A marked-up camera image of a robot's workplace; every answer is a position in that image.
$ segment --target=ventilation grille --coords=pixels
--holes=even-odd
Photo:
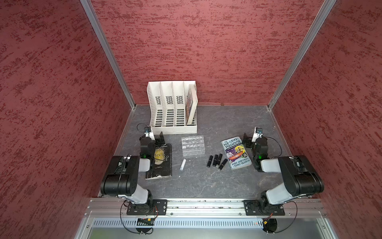
[[[176,96],[176,103],[177,104],[183,104],[184,103],[183,96]]]
[[[186,123],[185,109],[176,109],[176,126],[184,126]]]
[[[156,97],[155,97],[155,100],[157,101],[157,104],[162,104],[162,103],[160,102],[160,96],[156,96]]]
[[[126,227],[139,226],[137,218],[123,218]],[[119,218],[96,218],[93,227],[97,228],[121,228],[123,227]],[[154,228],[263,228],[262,219],[234,219],[234,218],[157,218]]]
[[[168,109],[166,114],[166,126],[174,126],[174,110]]]
[[[174,104],[174,102],[172,101],[172,96],[166,96],[166,102],[167,104]]]
[[[157,110],[157,116],[155,119],[155,127],[161,127],[163,121],[163,111],[161,109]]]

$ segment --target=book cover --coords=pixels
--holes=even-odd
[[[197,106],[196,87],[194,84],[191,84],[189,85],[187,102],[186,102],[187,125],[193,124],[196,106]]]
[[[172,175],[172,159],[171,144],[164,144],[155,149],[154,164],[150,170],[146,172],[146,179],[157,179],[162,177],[171,177]]]
[[[222,145],[230,162],[231,169],[238,169],[252,164],[240,137],[223,140]]]

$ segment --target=metal bar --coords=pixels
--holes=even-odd
[[[246,216],[243,199],[241,198],[166,198],[167,213],[159,217],[184,218],[261,218],[266,216]],[[85,216],[91,217],[119,217],[119,210],[124,200],[120,198],[93,198],[89,202]],[[298,206],[298,218],[321,218],[326,211],[319,199],[298,198],[294,200]],[[283,205],[285,216],[276,218],[293,218],[296,206],[293,203]]]
[[[79,227],[77,229],[77,233],[74,236],[74,239],[81,239],[82,232],[85,229],[85,223],[88,221],[88,218],[82,218],[81,223],[79,224]]]
[[[127,87],[125,78],[122,75],[121,69],[118,66],[118,63],[114,57],[113,51],[112,51],[109,43],[107,42],[105,33],[102,30],[101,24],[98,21],[98,18],[97,18],[96,12],[94,11],[92,3],[90,2],[90,0],[80,0],[80,2],[82,4],[82,7],[85,9],[86,15],[89,18],[89,21],[90,21],[90,23],[91,23],[91,25],[95,31],[95,34],[98,37],[99,42],[101,43],[102,48],[105,51],[105,54],[106,54],[106,56],[110,62],[110,65],[113,68],[113,71],[115,73],[115,76],[117,77],[118,82],[120,83],[121,88],[122,88],[127,100],[129,101],[130,107],[132,109],[135,109],[136,104],[134,102],[133,96],[131,95],[129,88]]]
[[[273,111],[272,111],[271,109],[269,109],[269,113],[270,113],[270,117],[272,118],[273,124],[274,124],[275,127],[276,127],[276,130],[277,130],[277,132],[278,132],[278,135],[280,136],[281,144],[284,146],[284,148],[286,148],[286,153],[287,153],[286,156],[293,156],[293,155],[292,155],[292,152],[291,152],[290,149],[289,149],[289,146],[288,146],[288,144],[287,144],[287,141],[286,141],[285,138],[284,138],[283,132],[281,131],[280,126],[278,125],[277,120],[276,120],[276,118],[275,118],[275,115],[273,114]]]
[[[122,131],[122,135],[120,137],[120,140],[118,142],[117,148],[115,149],[114,155],[119,156],[123,147],[123,144],[125,143],[125,139],[127,136],[127,133],[129,132],[131,121],[133,120],[133,115],[135,112],[135,108],[131,108],[129,117],[127,118],[125,128]]]
[[[284,88],[287,86],[288,81],[292,77],[293,73],[295,72],[298,64],[304,57],[306,51],[308,50],[310,44],[312,43],[313,39],[316,37],[319,29],[321,28],[322,24],[324,23],[326,17],[328,16],[330,10],[332,9],[334,3],[336,0],[325,0],[322,4],[320,10],[317,13],[316,18],[314,19],[312,25],[310,26],[308,33],[306,34],[303,42],[301,43],[295,57],[293,58],[293,61],[291,62],[288,70],[286,71],[283,79],[281,80],[277,90],[272,96],[272,99],[270,100],[268,107],[269,109],[272,109],[278,98],[280,97],[281,93],[283,92]]]
[[[328,218],[317,218],[319,231],[322,233],[324,239],[338,239],[332,224]]]
[[[79,228],[79,230],[80,229],[82,230],[79,239],[87,239],[89,237],[90,230],[92,229],[93,221],[94,221],[93,217],[89,217],[86,219],[86,222],[84,223],[82,228],[81,227]]]

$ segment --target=gray stone tabletop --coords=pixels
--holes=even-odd
[[[137,106],[129,132],[125,139],[121,155],[139,155],[139,137],[143,133],[137,124],[149,124],[151,112],[149,106]],[[225,152],[221,141],[243,135],[252,136],[255,127],[262,127],[264,136],[281,139],[265,106],[198,106],[197,134],[164,135],[165,142],[172,144],[172,177],[145,179],[140,172],[138,184],[149,189],[154,198],[253,198],[259,197],[264,190],[272,189],[282,182],[281,174],[260,173],[253,165],[231,170],[227,163],[222,171],[217,167],[207,168],[210,155]],[[183,157],[181,137],[204,135],[206,153]],[[280,154],[278,144],[268,139],[269,157]],[[187,159],[184,170],[180,171],[183,159]]]

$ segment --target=transparent grid box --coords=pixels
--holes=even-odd
[[[183,156],[205,154],[204,136],[188,136],[182,137],[182,151]]]

